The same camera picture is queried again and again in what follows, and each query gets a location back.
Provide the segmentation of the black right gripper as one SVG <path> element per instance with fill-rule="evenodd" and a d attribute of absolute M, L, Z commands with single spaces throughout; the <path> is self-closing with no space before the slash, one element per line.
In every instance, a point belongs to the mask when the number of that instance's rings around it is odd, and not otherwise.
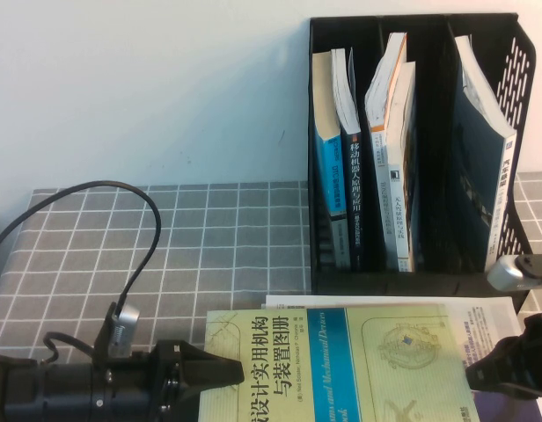
<path fill-rule="evenodd" d="M 542 397 L 542 313 L 524 319 L 523 335 L 499 340 L 494 349 L 465 370 L 472 390 L 532 399 Z"/>

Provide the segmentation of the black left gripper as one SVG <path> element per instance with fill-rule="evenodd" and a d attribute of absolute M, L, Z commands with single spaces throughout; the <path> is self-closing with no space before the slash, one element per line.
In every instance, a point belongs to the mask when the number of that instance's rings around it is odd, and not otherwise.
<path fill-rule="evenodd" d="M 149 353 L 92 360 L 92 421 L 173 421 L 187 392 L 239 385 L 242 363 L 183 340 L 160 340 Z"/>

